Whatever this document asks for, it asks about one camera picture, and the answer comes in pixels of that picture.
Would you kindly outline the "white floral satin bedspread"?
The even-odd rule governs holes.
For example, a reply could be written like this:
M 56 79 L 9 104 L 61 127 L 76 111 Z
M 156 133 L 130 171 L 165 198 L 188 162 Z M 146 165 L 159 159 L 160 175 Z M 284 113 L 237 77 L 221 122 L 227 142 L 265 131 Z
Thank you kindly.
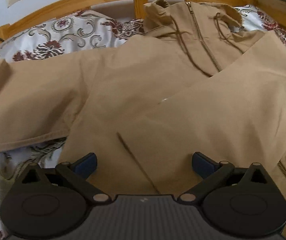
M 286 47 L 286 29 L 261 9 L 245 5 L 237 8 L 243 24 L 241 30 L 272 31 Z M 43 60 L 93 48 L 115 48 L 134 35 L 144 32 L 142 20 L 118 22 L 101 13 L 85 10 L 49 20 L 9 38 L 0 45 L 0 59 L 8 62 Z M 64 148 L 65 139 L 58 138 L 40 144 L 0 153 L 0 202 L 5 193 L 30 163 L 54 167 Z M 286 194 L 286 153 L 272 177 Z M 7 231 L 0 221 L 0 239 Z

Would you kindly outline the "tan zip hooded jacket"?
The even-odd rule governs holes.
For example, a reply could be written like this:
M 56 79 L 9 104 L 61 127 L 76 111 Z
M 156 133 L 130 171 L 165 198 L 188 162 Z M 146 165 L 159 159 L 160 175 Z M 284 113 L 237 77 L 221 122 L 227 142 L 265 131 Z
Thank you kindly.
M 0 153 L 63 138 L 57 163 L 94 152 L 90 182 L 109 194 L 180 194 L 200 182 L 196 151 L 272 177 L 286 153 L 283 43 L 243 32 L 227 4 L 145 11 L 143 34 L 115 48 L 0 59 Z

